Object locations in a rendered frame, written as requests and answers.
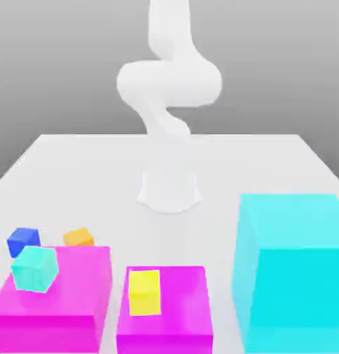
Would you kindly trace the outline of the small yellow cube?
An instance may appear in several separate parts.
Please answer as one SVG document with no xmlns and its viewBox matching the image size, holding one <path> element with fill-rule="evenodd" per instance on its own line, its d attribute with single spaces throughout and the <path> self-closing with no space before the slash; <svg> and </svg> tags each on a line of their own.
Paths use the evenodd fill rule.
<svg viewBox="0 0 339 354">
<path fill-rule="evenodd" d="M 130 271 L 129 311 L 131 316 L 151 316 L 161 314 L 159 270 Z"/>
</svg>

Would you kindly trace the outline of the small teal cube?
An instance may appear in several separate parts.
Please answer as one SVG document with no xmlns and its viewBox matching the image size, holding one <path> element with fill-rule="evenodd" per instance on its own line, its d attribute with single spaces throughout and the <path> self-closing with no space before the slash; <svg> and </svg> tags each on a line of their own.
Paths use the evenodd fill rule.
<svg viewBox="0 0 339 354">
<path fill-rule="evenodd" d="M 16 289 L 47 293 L 59 273 L 55 248 L 27 245 L 11 266 Z"/>
</svg>

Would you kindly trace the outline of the small blue cube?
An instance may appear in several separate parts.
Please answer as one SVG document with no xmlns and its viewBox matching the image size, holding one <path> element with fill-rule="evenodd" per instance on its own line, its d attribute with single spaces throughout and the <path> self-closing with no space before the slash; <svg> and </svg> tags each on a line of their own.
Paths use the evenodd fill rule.
<svg viewBox="0 0 339 354">
<path fill-rule="evenodd" d="M 14 259 L 27 245 L 40 246 L 40 237 L 37 229 L 17 228 L 7 239 L 10 256 Z"/>
</svg>

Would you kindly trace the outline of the small orange cube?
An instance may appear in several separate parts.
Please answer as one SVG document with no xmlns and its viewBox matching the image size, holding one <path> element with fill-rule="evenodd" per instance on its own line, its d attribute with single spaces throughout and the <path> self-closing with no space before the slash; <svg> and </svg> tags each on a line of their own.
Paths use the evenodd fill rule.
<svg viewBox="0 0 339 354">
<path fill-rule="evenodd" d="M 67 232 L 63 238 L 66 246 L 94 245 L 93 237 L 85 227 Z"/>
</svg>

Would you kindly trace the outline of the large cyan box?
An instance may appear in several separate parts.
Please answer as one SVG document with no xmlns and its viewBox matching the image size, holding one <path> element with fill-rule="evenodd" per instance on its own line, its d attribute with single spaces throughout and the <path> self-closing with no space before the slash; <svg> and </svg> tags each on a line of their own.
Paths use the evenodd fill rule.
<svg viewBox="0 0 339 354">
<path fill-rule="evenodd" d="M 339 198 L 242 194 L 232 298 L 244 354 L 339 354 Z"/>
</svg>

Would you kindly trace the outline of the large magenta box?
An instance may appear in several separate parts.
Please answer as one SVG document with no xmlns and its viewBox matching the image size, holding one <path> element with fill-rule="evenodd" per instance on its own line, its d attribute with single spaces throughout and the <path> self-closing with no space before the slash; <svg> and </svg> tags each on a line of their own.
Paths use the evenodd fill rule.
<svg viewBox="0 0 339 354">
<path fill-rule="evenodd" d="M 131 271 L 158 270 L 161 314 L 131 316 Z M 212 354 L 213 329 L 205 268 L 128 266 L 116 331 L 118 354 Z"/>
<path fill-rule="evenodd" d="M 97 353 L 112 287 L 107 246 L 55 247 L 59 273 L 45 293 L 0 289 L 0 353 Z"/>
</svg>

